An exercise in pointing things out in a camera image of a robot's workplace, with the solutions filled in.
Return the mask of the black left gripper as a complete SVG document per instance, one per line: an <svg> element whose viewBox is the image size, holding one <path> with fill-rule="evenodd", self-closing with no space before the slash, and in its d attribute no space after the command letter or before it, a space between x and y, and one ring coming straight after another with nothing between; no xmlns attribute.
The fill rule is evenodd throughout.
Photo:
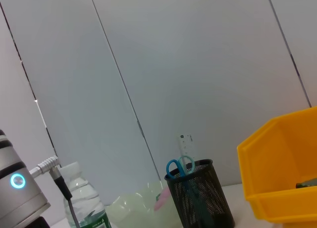
<svg viewBox="0 0 317 228"><path fill-rule="evenodd" d="M31 223L31 228L50 228L50 226L47 221L40 216Z"/></svg>

